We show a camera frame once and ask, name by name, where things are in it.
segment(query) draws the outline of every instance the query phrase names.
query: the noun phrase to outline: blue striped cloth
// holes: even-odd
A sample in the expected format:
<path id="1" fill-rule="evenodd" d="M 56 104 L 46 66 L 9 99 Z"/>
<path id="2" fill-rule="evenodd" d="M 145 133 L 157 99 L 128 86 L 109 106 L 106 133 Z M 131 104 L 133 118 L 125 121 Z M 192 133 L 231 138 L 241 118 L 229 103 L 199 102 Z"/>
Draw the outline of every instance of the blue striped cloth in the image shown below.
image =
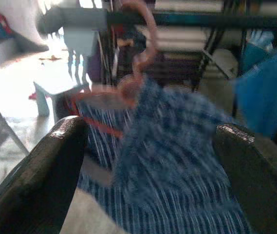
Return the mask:
<path id="1" fill-rule="evenodd" d="M 79 108 L 89 115 L 87 105 Z M 167 92 L 146 79 L 130 119 L 121 142 L 101 142 L 117 147 L 113 186 L 83 172 L 78 182 L 117 225 L 131 234 L 251 233 L 211 143 L 230 117 L 198 94 Z M 90 144 L 98 144 L 95 136 Z M 107 158 L 103 152 L 96 156 Z"/>

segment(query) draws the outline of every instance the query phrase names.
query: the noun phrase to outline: concrete floor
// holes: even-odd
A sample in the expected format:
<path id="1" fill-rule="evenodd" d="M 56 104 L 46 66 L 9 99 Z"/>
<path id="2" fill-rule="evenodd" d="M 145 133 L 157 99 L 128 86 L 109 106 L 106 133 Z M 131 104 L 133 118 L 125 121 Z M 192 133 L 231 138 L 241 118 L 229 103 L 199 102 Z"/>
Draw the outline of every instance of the concrete floor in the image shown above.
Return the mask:
<path id="1" fill-rule="evenodd" d="M 45 53 L 18 58 L 17 62 L 11 61 L 0 70 L 0 112 L 29 151 L 54 124 L 53 112 L 49 117 L 38 117 L 36 101 L 28 99 L 34 92 L 33 80 L 36 77 L 48 78 L 54 75 L 54 71 L 48 66 L 51 61 L 44 61 L 46 66 L 43 66 L 39 60 L 48 56 L 49 54 Z M 66 76 L 66 59 L 57 63 L 64 69 L 63 74 Z M 228 113 L 231 112 L 233 99 L 231 85 L 224 78 L 203 80 L 200 92 Z M 24 156 L 10 138 L 0 146 L 0 182 Z M 76 190 L 61 233 L 124 234 L 125 232 L 107 217 L 90 195 Z"/>

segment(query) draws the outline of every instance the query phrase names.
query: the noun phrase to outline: white wall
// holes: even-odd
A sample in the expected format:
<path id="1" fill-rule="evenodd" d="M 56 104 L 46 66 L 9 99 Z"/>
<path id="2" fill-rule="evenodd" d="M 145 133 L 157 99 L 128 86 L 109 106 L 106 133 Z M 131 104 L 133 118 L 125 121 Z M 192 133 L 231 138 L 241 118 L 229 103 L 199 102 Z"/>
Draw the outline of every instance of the white wall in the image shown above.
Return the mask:
<path id="1" fill-rule="evenodd" d="M 35 42 L 45 44 L 36 29 L 36 15 L 39 13 L 39 0 L 0 0 L 0 13 L 10 27 Z"/>

